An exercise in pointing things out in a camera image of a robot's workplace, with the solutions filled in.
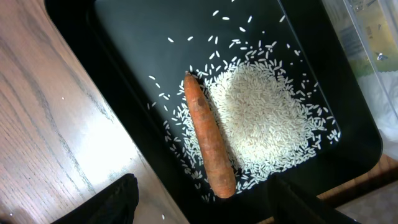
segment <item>black plastic container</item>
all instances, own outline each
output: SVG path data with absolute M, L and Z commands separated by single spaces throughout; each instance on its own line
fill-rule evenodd
M 278 51 L 279 57 L 296 60 L 297 66 L 292 71 L 313 75 L 312 81 L 321 86 L 322 102 L 331 109 L 340 128 L 341 139 L 336 146 L 319 151 L 316 157 L 281 173 L 283 178 L 318 195 L 370 170 L 382 152 L 377 128 L 322 3 L 319 0 L 239 1 L 45 2 L 50 18 L 191 223 L 255 223 L 270 217 L 267 182 L 230 199 L 205 203 L 164 143 L 160 129 L 164 114 L 146 109 L 146 103 L 159 94 L 151 90 L 156 88 L 153 83 L 146 85 L 148 75 L 155 76 L 162 88 L 174 93 L 175 82 L 182 79 L 190 64 L 204 64 L 204 55 L 208 60 L 207 39 L 203 37 L 216 34 L 221 42 L 242 35 L 237 27 L 247 24 L 233 20 L 223 29 L 217 29 L 217 22 L 225 21 L 213 20 L 211 14 L 216 9 L 223 16 L 246 20 L 249 15 L 256 15 L 252 28 L 245 33 L 248 39 L 262 38 L 262 26 L 276 31 L 266 30 L 268 41 L 294 39 L 291 45 L 301 49 L 303 62 L 286 58 L 284 50 Z M 287 29 L 274 25 L 283 14 Z M 183 44 L 170 45 L 167 37 L 172 34 L 175 44 Z M 199 43 L 187 45 L 186 38 L 191 35 Z

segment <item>carrot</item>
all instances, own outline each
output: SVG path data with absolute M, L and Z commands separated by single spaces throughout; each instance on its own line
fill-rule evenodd
M 205 96 L 189 72 L 185 73 L 184 90 L 210 187 L 220 198 L 229 198 L 235 193 L 234 172 Z

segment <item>wood grain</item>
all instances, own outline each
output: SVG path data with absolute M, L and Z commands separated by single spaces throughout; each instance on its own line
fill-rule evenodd
M 382 156 L 367 174 L 319 197 L 338 205 L 397 180 L 397 168 Z M 0 1 L 0 215 L 50 223 L 128 172 L 139 183 L 134 223 L 187 223 L 42 0 Z

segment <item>wooden table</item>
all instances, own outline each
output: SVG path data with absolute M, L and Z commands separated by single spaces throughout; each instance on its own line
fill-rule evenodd
M 371 172 L 320 198 L 338 205 L 339 196 L 398 179 L 397 169 L 383 156 Z M 187 223 L 43 0 L 0 1 L 0 214 L 16 223 L 50 223 L 128 172 L 139 183 L 134 223 Z

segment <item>black object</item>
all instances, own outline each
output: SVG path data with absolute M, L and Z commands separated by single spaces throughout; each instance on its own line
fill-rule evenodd
M 53 224 L 132 224 L 137 205 L 137 179 L 126 174 Z
M 268 186 L 275 224 L 358 223 L 278 175 L 269 178 Z
M 162 90 L 174 94 L 179 84 L 176 81 L 182 79 L 188 66 L 208 60 L 210 48 L 205 44 L 210 34 L 219 36 L 219 45 L 241 35 L 238 27 L 247 25 L 251 13 L 259 19 L 254 17 L 250 27 L 267 26 L 272 31 L 266 30 L 268 40 L 292 40 L 291 46 L 301 49 L 304 62 L 286 56 L 283 45 L 276 58 L 296 60 L 297 67 L 291 72 L 314 75 L 311 82 L 319 82 L 326 99 L 318 100 L 331 109 L 342 133 L 336 147 L 323 147 L 317 157 L 283 172 L 283 178 L 317 195 L 367 172 L 382 152 L 377 128 L 319 0 L 235 1 L 232 4 L 239 5 L 231 5 L 230 0 L 45 1 L 54 24 L 191 223 L 255 223 L 270 217 L 271 211 L 265 203 L 267 182 L 227 200 L 202 201 L 203 192 L 196 190 L 192 178 L 183 172 L 179 160 L 164 143 L 164 134 L 159 129 L 164 112 L 146 110 L 149 98 L 159 94 L 153 91 L 157 87 L 154 82 L 149 84 L 151 80 L 147 76 L 157 77 Z M 253 6 L 256 7 L 253 12 L 247 10 Z M 225 28 L 218 30 L 210 20 L 216 9 L 229 17 L 247 18 L 242 24 L 231 19 Z M 283 13 L 289 23 L 273 25 Z M 194 20 L 200 14 L 209 18 Z M 186 27 L 190 22 L 197 23 Z M 262 35 L 261 30 L 252 33 L 254 28 L 247 28 L 248 40 L 258 40 Z M 191 34 L 194 35 L 192 41 L 200 41 L 196 48 L 187 45 L 186 38 Z M 175 44 L 182 44 L 171 45 L 167 37 L 172 37 Z

